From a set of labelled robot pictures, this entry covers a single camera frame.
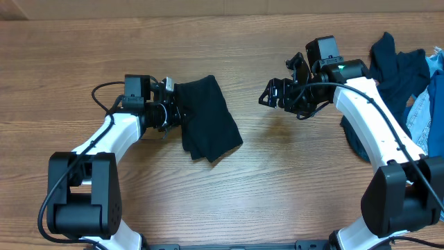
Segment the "black t-shirt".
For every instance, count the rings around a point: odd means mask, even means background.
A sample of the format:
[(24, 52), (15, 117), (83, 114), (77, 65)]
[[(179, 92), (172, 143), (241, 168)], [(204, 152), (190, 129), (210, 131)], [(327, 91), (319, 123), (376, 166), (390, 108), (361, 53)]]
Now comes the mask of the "black t-shirt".
[(198, 160), (214, 162), (243, 144), (236, 122), (213, 75), (189, 83), (176, 83), (182, 146)]

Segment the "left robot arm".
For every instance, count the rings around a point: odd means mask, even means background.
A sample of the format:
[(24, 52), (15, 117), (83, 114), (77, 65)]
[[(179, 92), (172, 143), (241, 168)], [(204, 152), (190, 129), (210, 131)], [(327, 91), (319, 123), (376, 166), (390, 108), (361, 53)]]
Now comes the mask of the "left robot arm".
[(123, 220), (117, 165), (152, 127), (168, 133), (180, 123), (174, 81), (127, 74), (124, 93), (105, 107), (104, 123), (70, 152), (49, 159), (47, 195), (37, 227), (59, 244), (89, 244), (93, 249), (147, 249), (145, 237)]

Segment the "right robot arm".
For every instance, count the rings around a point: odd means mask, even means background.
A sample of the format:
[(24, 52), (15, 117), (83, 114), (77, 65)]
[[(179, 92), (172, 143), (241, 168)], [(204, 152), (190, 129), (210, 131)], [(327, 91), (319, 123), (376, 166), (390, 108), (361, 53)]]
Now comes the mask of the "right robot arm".
[(309, 42), (286, 61), (291, 78), (271, 79), (259, 103), (299, 120), (334, 104), (361, 141), (374, 175), (361, 215), (326, 240), (298, 240), (296, 249), (390, 249), (438, 223), (443, 210), (443, 159), (429, 157), (396, 122), (360, 59), (344, 60), (333, 36)]

